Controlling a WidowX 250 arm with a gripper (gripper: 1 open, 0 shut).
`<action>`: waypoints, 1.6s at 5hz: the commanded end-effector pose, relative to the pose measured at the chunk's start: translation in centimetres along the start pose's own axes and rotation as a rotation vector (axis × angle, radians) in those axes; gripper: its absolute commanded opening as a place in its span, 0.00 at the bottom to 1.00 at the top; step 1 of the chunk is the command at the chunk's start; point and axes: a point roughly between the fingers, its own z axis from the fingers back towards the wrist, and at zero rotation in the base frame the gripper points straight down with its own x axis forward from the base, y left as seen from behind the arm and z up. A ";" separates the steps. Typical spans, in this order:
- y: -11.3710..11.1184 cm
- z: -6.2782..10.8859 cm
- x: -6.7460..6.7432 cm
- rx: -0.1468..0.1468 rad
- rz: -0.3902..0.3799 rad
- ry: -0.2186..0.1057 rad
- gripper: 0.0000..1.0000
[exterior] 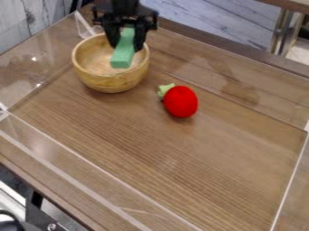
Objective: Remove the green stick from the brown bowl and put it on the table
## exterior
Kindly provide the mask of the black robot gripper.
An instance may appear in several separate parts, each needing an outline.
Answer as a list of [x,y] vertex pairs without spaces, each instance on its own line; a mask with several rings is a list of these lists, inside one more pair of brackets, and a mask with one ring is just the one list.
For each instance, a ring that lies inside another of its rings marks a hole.
[[146,40],[146,29],[158,27],[158,11],[141,2],[97,2],[93,6],[93,23],[101,25],[113,47],[118,46],[121,27],[135,25],[134,49],[139,51]]

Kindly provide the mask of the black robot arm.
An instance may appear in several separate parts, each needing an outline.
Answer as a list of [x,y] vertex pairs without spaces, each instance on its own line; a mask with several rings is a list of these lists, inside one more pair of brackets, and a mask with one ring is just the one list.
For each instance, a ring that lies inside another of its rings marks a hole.
[[93,7],[93,23],[103,27],[110,45],[118,46],[121,29],[130,27],[135,51],[142,50],[149,31],[158,29],[158,15],[141,0],[98,0]]

